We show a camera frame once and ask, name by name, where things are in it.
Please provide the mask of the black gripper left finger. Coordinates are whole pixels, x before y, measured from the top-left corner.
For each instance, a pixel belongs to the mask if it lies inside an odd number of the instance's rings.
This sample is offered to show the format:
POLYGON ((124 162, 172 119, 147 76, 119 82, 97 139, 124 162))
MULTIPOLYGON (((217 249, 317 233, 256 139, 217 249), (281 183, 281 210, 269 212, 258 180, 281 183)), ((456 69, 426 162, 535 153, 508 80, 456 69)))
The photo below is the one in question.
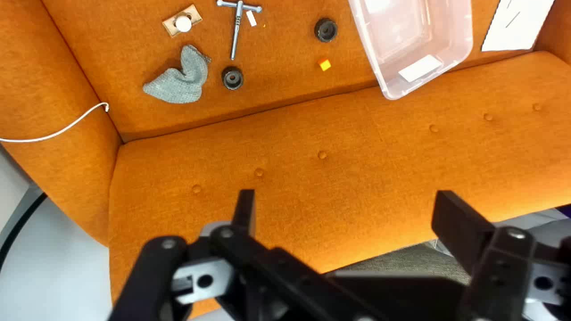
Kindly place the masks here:
POLYGON ((240 189, 237 194, 231 224, 249 231, 253 228, 255 190, 240 189))

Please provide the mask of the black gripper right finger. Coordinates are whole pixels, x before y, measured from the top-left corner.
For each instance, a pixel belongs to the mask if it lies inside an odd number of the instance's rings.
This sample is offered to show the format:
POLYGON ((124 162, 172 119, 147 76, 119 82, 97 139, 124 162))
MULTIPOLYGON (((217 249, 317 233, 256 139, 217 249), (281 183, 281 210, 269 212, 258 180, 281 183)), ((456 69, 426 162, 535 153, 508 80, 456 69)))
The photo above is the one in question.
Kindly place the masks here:
POLYGON ((494 224, 453 190, 437 190, 431 230, 463 271, 470 274, 494 233, 494 224))

